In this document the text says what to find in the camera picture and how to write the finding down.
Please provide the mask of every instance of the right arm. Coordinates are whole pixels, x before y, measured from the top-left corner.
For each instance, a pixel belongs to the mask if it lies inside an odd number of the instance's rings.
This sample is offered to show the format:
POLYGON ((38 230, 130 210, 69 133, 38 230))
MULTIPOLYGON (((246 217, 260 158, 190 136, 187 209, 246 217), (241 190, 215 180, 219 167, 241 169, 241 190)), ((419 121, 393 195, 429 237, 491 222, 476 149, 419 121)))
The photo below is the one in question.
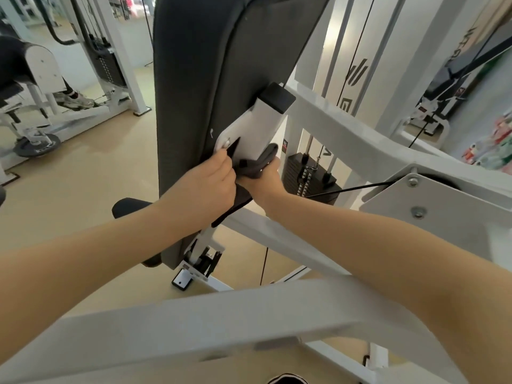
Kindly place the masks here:
POLYGON ((269 218, 418 316, 470 382, 512 382, 512 273, 405 222, 289 194, 278 161, 239 181, 269 218))

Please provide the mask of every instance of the black logo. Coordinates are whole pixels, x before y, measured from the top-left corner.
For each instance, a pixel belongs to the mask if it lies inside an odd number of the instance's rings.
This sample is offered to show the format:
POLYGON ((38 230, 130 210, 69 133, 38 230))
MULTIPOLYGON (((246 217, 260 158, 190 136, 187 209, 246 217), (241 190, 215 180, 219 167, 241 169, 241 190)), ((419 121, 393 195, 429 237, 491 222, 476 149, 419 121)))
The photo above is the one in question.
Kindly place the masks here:
POLYGON ((347 74, 347 80, 350 86, 355 86, 356 83, 359 82, 359 79, 365 74, 368 66, 365 66, 365 63, 368 59, 364 58, 359 66, 352 66, 347 74))
POLYGON ((352 100, 350 98, 342 98, 342 103, 339 107, 348 112, 350 110, 350 105, 352 105, 352 100))

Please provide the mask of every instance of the weight stack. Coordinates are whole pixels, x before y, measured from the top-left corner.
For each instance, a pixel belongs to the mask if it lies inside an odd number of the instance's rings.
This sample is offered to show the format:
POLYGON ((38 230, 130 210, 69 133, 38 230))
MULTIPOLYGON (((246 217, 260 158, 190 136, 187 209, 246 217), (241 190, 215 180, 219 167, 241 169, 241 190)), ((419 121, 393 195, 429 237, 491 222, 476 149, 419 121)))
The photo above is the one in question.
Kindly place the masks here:
MULTIPOLYGON (((287 192, 301 197, 337 191, 342 188, 336 184, 336 178, 326 176, 327 171, 318 165, 316 161, 304 154, 295 154, 288 157, 283 172, 283 184, 287 192)), ((312 200, 334 205, 338 194, 320 195, 312 200)))

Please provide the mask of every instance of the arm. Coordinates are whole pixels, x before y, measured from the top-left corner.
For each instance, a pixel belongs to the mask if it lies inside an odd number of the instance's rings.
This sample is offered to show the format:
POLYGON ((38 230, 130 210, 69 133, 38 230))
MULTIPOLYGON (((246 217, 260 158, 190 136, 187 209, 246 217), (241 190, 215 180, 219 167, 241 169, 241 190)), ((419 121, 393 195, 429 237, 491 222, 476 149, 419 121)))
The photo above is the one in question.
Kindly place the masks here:
POLYGON ((512 382, 512 274, 413 225, 286 193, 272 162, 242 178, 269 218, 417 315, 470 382, 512 382))
POLYGON ((223 150, 143 210, 1 254, 0 364, 99 287, 227 211, 234 180, 223 150))

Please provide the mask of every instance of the shoe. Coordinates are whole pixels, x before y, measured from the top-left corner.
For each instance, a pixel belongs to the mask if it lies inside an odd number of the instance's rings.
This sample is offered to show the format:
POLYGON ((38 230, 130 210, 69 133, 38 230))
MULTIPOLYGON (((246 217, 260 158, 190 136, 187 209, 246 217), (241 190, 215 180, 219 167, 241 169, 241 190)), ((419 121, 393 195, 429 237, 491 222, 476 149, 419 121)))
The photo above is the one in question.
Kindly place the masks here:
POLYGON ((53 93, 53 96, 55 97, 55 101, 57 101, 57 105, 72 110, 90 109, 96 106, 96 103, 93 99, 84 97, 77 91, 74 91, 71 94, 66 94, 62 92, 53 93))
POLYGON ((268 384, 308 384, 302 377, 292 373, 284 373, 278 377, 274 377, 268 384))

